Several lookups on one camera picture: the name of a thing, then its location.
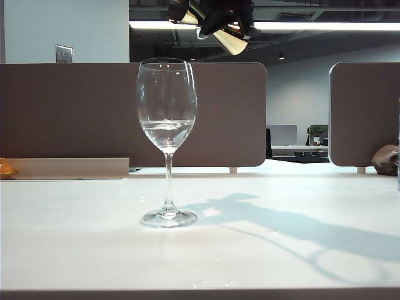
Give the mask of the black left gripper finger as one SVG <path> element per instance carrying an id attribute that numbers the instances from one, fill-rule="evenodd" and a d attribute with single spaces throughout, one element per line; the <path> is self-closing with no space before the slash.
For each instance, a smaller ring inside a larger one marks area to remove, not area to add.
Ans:
<path id="1" fill-rule="evenodd" d="M 238 10 L 240 1 L 200 1 L 200 9 L 204 13 L 201 27 L 197 32 L 199 39 L 206 39 L 210 34 L 228 24 L 239 24 Z"/>

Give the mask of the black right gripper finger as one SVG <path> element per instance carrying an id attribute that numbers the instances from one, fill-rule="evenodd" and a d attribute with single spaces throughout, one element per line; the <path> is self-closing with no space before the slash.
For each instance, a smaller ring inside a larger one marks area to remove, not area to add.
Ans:
<path id="1" fill-rule="evenodd" d="M 241 1 L 239 5 L 239 27 L 244 39 L 251 39 L 259 33 L 254 26 L 254 1 Z"/>

